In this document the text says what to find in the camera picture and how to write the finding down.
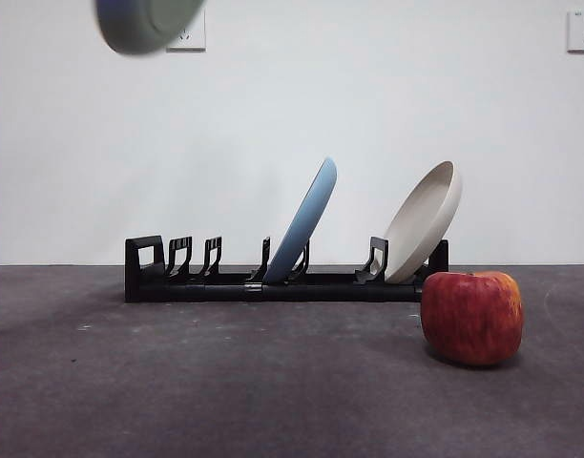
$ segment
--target wall outlet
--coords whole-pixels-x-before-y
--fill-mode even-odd
[[[206,50],[205,9],[203,9],[176,39],[167,47],[167,52],[200,52]]]
[[[584,52],[584,11],[568,12],[568,51]]]

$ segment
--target apple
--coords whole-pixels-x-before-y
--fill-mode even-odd
[[[497,364],[521,344],[521,293],[502,272],[430,275],[424,282],[421,318],[428,342],[458,363]]]

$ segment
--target plate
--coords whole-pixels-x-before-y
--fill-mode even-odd
[[[204,0],[96,0],[97,19],[110,48],[145,54],[164,48],[195,17]]]
[[[450,161],[415,186],[386,231],[386,282],[406,281],[422,266],[447,232],[461,196],[462,178]]]
[[[318,225],[336,182],[337,167],[334,161],[327,157],[283,236],[282,244],[266,270],[262,282],[278,283],[288,278]]]

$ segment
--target black dish rack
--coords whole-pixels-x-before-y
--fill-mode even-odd
[[[139,250],[154,248],[153,262],[140,265]],[[309,242],[302,259],[286,281],[263,283],[269,261],[270,238],[262,242],[262,262],[258,269],[235,271],[234,266],[220,266],[222,237],[205,241],[203,265],[191,272],[192,237],[169,242],[169,262],[165,265],[161,236],[127,239],[125,243],[126,302],[420,302],[424,280],[435,272],[448,271],[448,242],[441,240],[428,259],[409,281],[385,282],[387,240],[372,237],[365,266],[348,273],[312,272],[309,269]],[[185,250],[185,259],[176,266],[176,252]],[[382,252],[378,272],[371,273],[375,252]]]

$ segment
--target floor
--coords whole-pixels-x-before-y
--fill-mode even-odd
[[[125,304],[122,267],[0,267],[0,457],[584,457],[584,266],[493,369],[416,303]]]

